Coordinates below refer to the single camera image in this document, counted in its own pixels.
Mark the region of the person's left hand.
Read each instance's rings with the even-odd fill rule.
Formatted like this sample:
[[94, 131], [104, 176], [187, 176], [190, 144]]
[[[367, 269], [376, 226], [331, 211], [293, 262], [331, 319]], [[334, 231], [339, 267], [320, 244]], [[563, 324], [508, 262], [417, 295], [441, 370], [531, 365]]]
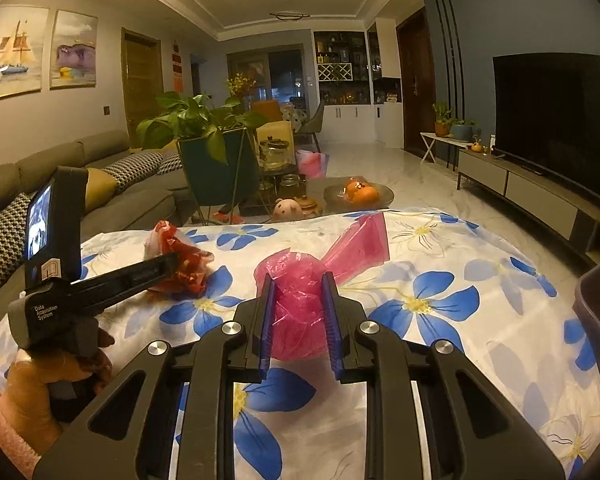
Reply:
[[0, 396], [0, 413], [34, 452], [46, 453], [62, 433], [50, 409], [50, 384], [80, 382], [96, 377], [94, 393], [110, 383], [112, 364], [102, 350], [92, 358], [55, 349], [27, 352], [20, 349], [9, 367], [6, 389]]

